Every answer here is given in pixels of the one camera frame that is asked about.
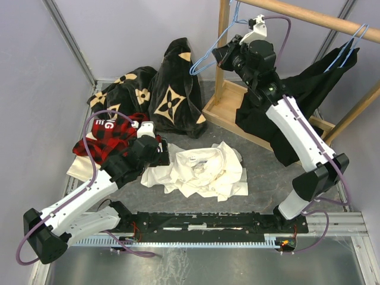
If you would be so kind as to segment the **red black plaid shirt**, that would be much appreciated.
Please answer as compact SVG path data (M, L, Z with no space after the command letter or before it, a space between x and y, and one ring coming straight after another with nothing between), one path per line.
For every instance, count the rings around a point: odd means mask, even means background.
M128 116L132 121L139 124L149 121L149 117L143 113L135 113ZM90 135L86 136L88 149L94 161L102 165L110 156L117 156L122 153L129 162L137 162L137 156L128 155L135 140L137 139L137 129L133 128L130 121L118 116L116 119L95 119ZM72 152L78 156L88 156L83 139L76 143ZM151 166L162 166L170 163L168 154L156 155L158 158Z

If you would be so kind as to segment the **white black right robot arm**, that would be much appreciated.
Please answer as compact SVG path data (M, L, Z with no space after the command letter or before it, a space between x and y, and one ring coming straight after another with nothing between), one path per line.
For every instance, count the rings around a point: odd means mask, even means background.
M304 173L293 179L291 193L274 209L273 227L286 232L315 198L342 178L349 159L336 154L310 125L276 72L273 45L265 40L242 40L237 35L212 49L212 54L219 68L234 71L247 85L236 111L236 125L268 142L283 165L302 164Z

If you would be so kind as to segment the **white dress shirt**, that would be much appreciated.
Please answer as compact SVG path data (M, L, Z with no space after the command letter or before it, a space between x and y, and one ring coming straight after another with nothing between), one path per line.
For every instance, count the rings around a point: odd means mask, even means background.
M177 189L187 198L198 194L203 198L216 197L218 202L248 195L242 156L224 141L190 150L168 144L168 151L170 164L149 167L142 174L142 185L163 185L166 194Z

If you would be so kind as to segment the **black button shirt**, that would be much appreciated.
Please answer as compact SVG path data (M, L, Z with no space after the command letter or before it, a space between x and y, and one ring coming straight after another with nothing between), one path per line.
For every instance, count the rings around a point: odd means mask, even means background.
M333 67L324 73L343 46L333 49L299 75L283 80L305 118L311 117L343 74L356 65L357 54L360 50L358 47L342 68ZM235 124L244 132L269 142L275 157L283 166L287 167L299 160L283 133L265 115L264 111L259 110L250 102L247 94L244 95L240 108L236 110Z

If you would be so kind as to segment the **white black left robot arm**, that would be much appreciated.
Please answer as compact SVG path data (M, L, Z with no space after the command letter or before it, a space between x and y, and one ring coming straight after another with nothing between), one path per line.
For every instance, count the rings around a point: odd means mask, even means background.
M97 232L131 226L131 213L121 202L114 202L98 214L84 213L104 197L135 181L148 167L169 165L165 138L143 135L131 147L109 156L90 178L55 204L23 215L24 239L42 264L50 264L74 243Z

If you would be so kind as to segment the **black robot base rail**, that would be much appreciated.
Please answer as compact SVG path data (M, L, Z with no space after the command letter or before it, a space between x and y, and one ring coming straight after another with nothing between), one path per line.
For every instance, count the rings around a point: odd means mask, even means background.
M172 248L280 248L280 237L308 233L306 218L286 221L279 214L130 212L120 201L110 208L121 216L111 233L126 246Z

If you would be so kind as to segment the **light blue hanger with shirt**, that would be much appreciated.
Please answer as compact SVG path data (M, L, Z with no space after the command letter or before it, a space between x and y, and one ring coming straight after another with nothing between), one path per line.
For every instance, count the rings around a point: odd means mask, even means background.
M354 32L350 40L346 42L346 44L341 48L336 58L329 64L329 66L325 69L324 73L328 72L333 67L342 68L368 30L369 24L362 24Z

